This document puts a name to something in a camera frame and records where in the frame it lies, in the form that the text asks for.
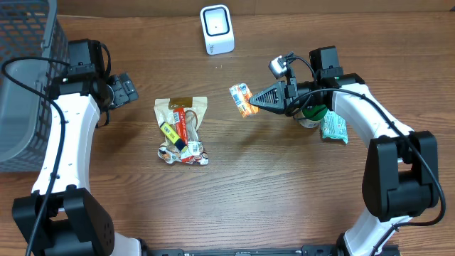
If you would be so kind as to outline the green lid knorr cup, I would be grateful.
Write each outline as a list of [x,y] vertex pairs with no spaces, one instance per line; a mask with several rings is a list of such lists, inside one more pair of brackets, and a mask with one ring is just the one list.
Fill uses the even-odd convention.
[[328,109],[325,105],[317,105],[303,109],[294,117],[301,126],[312,129],[320,125],[327,111]]

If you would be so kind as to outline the small orange snack packet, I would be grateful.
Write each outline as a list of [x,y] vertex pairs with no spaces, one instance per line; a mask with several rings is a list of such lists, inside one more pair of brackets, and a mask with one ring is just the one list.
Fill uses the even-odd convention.
[[249,117],[259,112],[258,107],[250,104],[249,99],[253,94],[245,83],[233,85],[229,91],[243,117]]

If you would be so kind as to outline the teal orange tissue pack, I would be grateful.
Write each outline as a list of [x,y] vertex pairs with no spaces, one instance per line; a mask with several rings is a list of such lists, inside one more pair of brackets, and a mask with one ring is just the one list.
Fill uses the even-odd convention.
[[335,139],[348,143],[346,121],[333,111],[327,111],[321,120],[320,130],[322,139]]

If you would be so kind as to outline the red snack stick packet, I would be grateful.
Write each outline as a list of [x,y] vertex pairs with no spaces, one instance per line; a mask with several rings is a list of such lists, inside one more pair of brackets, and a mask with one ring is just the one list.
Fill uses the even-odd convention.
[[186,117],[184,108],[178,108],[173,111],[174,124],[176,126],[176,132],[178,136],[183,140],[185,144],[188,143],[188,132],[186,126]]

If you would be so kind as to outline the beige brown snack pouch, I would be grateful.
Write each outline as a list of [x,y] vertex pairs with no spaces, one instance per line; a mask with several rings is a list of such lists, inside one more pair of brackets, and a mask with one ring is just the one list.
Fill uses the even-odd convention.
[[200,138],[198,129],[202,124],[205,112],[208,108],[207,97],[174,97],[155,99],[154,112],[158,125],[168,122],[173,128],[176,127],[173,117],[173,111],[183,109],[186,129],[188,132],[188,141],[196,142]]

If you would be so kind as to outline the yellow highlighter marker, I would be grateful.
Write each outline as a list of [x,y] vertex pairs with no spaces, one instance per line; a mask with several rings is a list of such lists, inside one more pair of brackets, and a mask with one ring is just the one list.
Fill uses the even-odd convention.
[[188,150],[187,144],[179,137],[177,132],[167,122],[160,125],[160,130],[164,133],[166,138],[180,151],[185,152]]

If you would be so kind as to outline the silver red crinkled wrapper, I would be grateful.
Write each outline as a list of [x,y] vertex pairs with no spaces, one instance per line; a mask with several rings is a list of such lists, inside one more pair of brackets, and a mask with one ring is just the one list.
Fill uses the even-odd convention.
[[201,141],[189,141],[188,149],[181,153],[173,144],[164,142],[160,145],[157,155],[167,164],[181,162],[184,164],[208,165],[209,158]]

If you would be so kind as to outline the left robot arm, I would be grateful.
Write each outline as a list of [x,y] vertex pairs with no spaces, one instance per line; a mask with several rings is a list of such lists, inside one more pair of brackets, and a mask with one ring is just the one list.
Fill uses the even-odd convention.
[[111,73],[107,46],[69,43],[63,74],[44,100],[51,105],[50,136],[31,194],[14,200],[12,215],[28,243],[27,255],[147,255],[139,238],[117,233],[109,213],[90,193],[92,138],[101,114],[138,99],[128,74]]

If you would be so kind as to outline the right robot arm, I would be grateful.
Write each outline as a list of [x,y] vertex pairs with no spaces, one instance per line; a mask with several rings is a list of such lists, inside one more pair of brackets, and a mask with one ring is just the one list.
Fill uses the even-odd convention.
[[305,245],[303,255],[398,255],[387,241],[406,226],[439,223],[446,199],[438,177],[438,148],[429,131],[416,132],[394,118],[370,93],[356,73],[346,74],[336,47],[317,48],[305,64],[313,79],[298,82],[291,64],[294,53],[269,63],[277,82],[249,99],[268,112],[298,122],[312,119],[308,108],[325,107],[342,117],[365,142],[363,175],[365,210],[333,245]]

